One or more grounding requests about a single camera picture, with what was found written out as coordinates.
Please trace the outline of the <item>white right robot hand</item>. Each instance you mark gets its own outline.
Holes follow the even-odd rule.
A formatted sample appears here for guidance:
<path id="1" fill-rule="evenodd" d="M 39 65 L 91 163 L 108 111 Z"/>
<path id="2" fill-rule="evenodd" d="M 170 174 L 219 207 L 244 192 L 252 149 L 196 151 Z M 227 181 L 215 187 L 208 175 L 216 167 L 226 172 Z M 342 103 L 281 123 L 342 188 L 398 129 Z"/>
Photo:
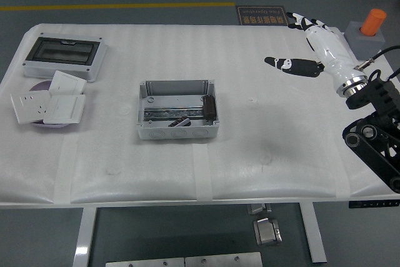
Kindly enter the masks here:
<path id="1" fill-rule="evenodd" d="M 328 73 L 333 78 L 333 86 L 338 94 L 344 94 L 354 86 L 366 85 L 367 76 L 355 69 L 352 57 L 337 34 L 316 19 L 290 12 L 287 16 L 295 20 L 288 27 L 305 33 L 306 41 L 317 60 L 266 57 L 265 63 L 296 76 L 316 78 L 322 72 Z"/>

